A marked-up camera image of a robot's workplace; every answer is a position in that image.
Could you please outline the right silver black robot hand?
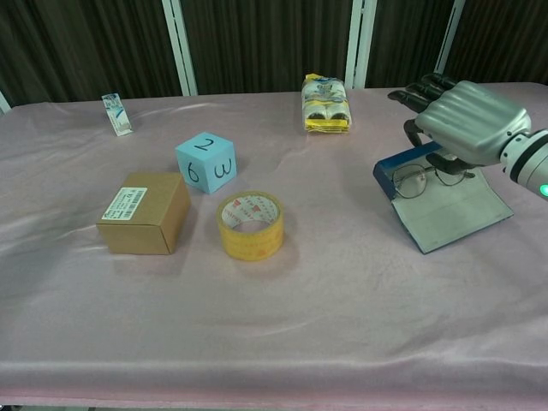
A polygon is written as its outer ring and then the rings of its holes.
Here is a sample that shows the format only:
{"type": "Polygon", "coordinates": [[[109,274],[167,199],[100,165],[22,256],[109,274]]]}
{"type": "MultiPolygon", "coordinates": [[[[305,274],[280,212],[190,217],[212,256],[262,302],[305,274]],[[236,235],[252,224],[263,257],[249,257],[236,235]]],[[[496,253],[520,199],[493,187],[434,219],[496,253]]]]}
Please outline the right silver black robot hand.
{"type": "Polygon", "coordinates": [[[517,103],[472,81],[439,73],[426,74],[388,98],[417,114],[403,126],[413,146],[422,145],[424,134],[474,166],[497,164],[513,137],[532,130],[530,115],[517,103]]]}

